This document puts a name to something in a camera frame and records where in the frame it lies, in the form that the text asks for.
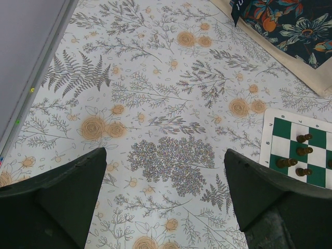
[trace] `table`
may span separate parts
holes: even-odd
[[[246,248],[226,149],[258,161],[266,108],[331,121],[331,101],[210,2],[80,0],[0,186],[103,146],[86,248]]]

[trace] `whiteboard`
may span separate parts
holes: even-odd
[[[21,130],[77,2],[0,1],[1,157]]]

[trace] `beige cloth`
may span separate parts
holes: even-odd
[[[233,20],[231,16],[232,8],[229,5],[230,0],[210,1],[222,12],[224,12],[230,19]],[[313,69],[311,66],[305,64],[304,62],[280,51],[278,48],[260,36],[260,34],[258,34],[253,28],[247,25],[241,18],[239,19],[237,25],[318,95],[327,97],[332,94],[332,58],[327,60],[317,69]]]

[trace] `chess piece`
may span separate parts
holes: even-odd
[[[289,159],[279,159],[277,162],[276,162],[276,166],[279,168],[279,169],[282,169],[284,167],[291,167],[291,166],[294,166],[297,164],[297,160],[296,159],[293,159],[293,158],[289,158]]]
[[[308,148],[297,148],[296,154],[299,156],[305,156],[306,154],[313,153],[313,149],[311,147]]]
[[[307,140],[312,139],[312,135],[311,134],[306,134],[306,135],[299,135],[296,137],[296,141],[299,143],[304,143]]]
[[[296,173],[298,176],[312,175],[312,170],[311,170],[311,169],[297,168],[297,169],[295,170],[295,173]]]

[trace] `chessboard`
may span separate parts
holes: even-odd
[[[291,166],[287,159],[296,164]],[[267,109],[259,163],[302,182],[332,189],[332,123]]]

